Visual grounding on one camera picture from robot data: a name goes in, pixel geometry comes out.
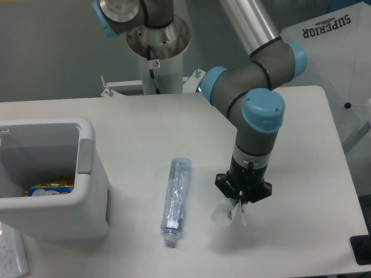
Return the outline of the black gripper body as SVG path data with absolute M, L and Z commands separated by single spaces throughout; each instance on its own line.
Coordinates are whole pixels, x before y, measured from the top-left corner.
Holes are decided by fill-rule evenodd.
M 249 162 L 248 165 L 241 166 L 238 164 L 234 158 L 231 160 L 231 165 L 228 173 L 237 183 L 237 187 L 240 190 L 240 199 L 241 194 L 249 186 L 258 185 L 264 181 L 264 175 L 267 169 L 267 165 L 263 168 L 256 169 L 252 162 Z

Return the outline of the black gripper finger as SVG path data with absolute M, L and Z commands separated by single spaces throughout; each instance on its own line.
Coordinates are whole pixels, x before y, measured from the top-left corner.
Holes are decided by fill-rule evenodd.
M 235 206 L 240 201 L 240 190 L 230 173 L 219 173 L 215 178 L 215 186 Z
M 244 206 L 248 203 L 256 203 L 272 195 L 272 184 L 269 182 L 261 182 L 258 185 L 249 186 L 241 194 L 241 211 L 244 211 Z

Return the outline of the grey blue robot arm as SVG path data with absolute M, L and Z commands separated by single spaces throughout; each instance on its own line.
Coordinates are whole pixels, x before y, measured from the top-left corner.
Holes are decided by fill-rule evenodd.
M 232 210 L 272 194 L 264 175 L 285 111 L 276 88 L 305 71 L 307 56 L 298 44 L 282 40 L 260 1 L 221 5 L 250 61 L 236 70 L 214 67 L 198 87 L 237 130 L 230 169 L 215 180 L 227 198 L 219 210 Z M 191 35 L 172 1 L 94 1 L 92 6 L 108 36 L 126 34 L 141 65 L 144 94 L 182 92 L 181 55 Z

